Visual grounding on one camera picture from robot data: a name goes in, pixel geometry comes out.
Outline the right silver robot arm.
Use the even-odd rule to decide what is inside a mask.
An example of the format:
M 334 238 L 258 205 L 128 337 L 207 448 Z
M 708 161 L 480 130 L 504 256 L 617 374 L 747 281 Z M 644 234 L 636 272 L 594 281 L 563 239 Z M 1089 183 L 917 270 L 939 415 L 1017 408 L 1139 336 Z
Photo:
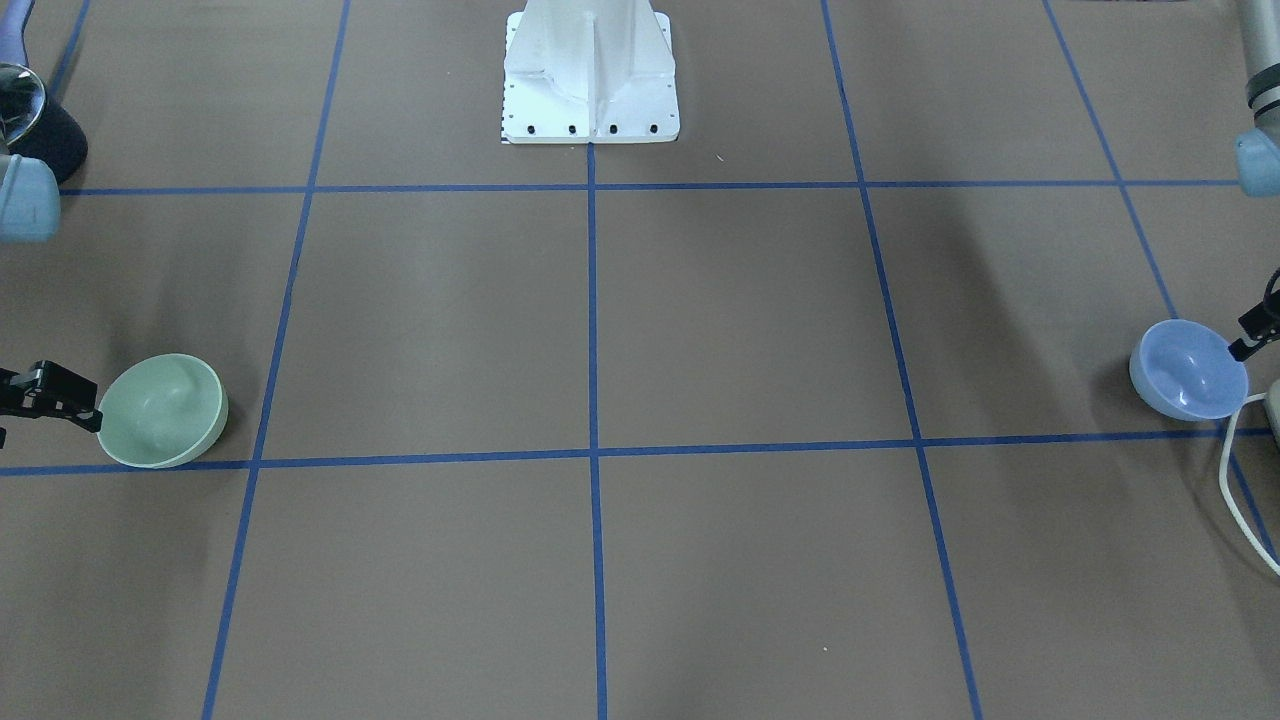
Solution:
M 22 155 L 3 158 L 1 231 L 4 243 L 36 243 L 60 227 L 58 183 L 46 163 Z M 49 360 L 23 372 L 1 370 L 4 416 L 60 419 L 88 433 L 99 433 L 102 413 L 92 380 Z

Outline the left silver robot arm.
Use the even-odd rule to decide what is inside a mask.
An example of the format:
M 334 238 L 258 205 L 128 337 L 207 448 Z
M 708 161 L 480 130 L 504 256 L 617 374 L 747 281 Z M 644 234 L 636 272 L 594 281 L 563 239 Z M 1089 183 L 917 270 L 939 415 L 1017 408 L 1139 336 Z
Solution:
M 1238 184 L 1251 199 L 1279 193 L 1279 3 L 1235 1 L 1253 126 L 1234 142 Z M 1277 272 L 1260 301 L 1238 318 L 1242 337 L 1229 346 L 1239 363 L 1277 341 Z

